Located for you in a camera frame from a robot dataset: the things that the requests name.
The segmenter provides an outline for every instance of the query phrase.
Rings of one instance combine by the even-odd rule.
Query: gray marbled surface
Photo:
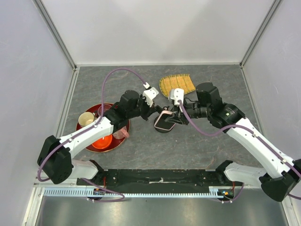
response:
[[[75,130],[81,113],[101,100],[101,85],[106,74],[117,67],[81,67],[74,90],[64,134]],[[256,125],[251,102],[238,65],[162,65],[130,66],[151,85],[159,90],[159,79],[171,74],[189,73],[195,86],[210,81],[219,89],[224,102],[235,104]],[[107,81],[104,89],[105,102],[115,103],[128,89],[143,92],[142,83],[135,75],[118,71]],[[197,99],[196,93],[187,94]],[[162,94],[156,104],[170,105]],[[176,125],[167,134],[158,133],[153,127],[153,114],[148,121],[131,120],[130,138],[118,148],[107,153],[81,151],[75,159],[96,160],[105,169],[215,169],[224,160],[239,164],[260,166],[258,161],[237,141],[225,134],[205,137],[191,126]],[[194,120],[207,132],[214,132],[206,119]]]

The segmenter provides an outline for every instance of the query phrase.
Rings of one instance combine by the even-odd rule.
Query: reflective metal surface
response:
[[[287,226],[281,203],[244,190],[232,204],[198,198],[131,198],[91,203],[44,197],[36,226]]]

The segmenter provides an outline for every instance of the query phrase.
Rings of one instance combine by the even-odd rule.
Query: orange bowl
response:
[[[92,146],[97,149],[107,148],[112,143],[112,139],[113,139],[113,136],[112,136],[112,134],[110,134],[108,136],[105,136],[105,137],[100,138],[99,140],[95,141],[92,144]]]

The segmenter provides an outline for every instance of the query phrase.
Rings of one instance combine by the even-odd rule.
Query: red bowl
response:
[[[101,104],[95,105],[93,107],[90,107],[85,112],[96,113],[98,111],[98,109],[99,109],[100,106],[101,106]],[[81,129],[81,126],[77,123],[77,125],[76,125],[76,131],[79,130],[79,129]],[[127,131],[129,131],[129,129],[130,129],[130,120],[128,120],[128,123],[127,123]],[[89,150],[89,151],[92,151],[92,152],[97,152],[97,153],[108,152],[108,151],[111,151],[114,148],[118,147],[119,145],[121,145],[124,141],[125,141],[125,138],[117,140],[117,139],[115,139],[113,137],[111,144],[108,147],[106,147],[106,148],[97,149],[97,148],[93,147],[92,145],[89,145],[88,147],[86,147],[86,149]]]

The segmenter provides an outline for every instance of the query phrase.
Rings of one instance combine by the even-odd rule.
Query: mug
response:
[[[79,125],[81,127],[85,127],[85,126],[91,124],[92,122],[94,122],[95,119],[96,118],[95,118],[95,115],[93,113],[91,113],[91,112],[84,112],[83,114],[81,114],[79,116],[78,122],[79,122]]]
[[[120,140],[122,138],[129,138],[129,133],[127,132],[127,127],[124,126],[123,128],[121,128],[120,130],[116,131],[115,133],[113,133],[113,137],[117,140]]]

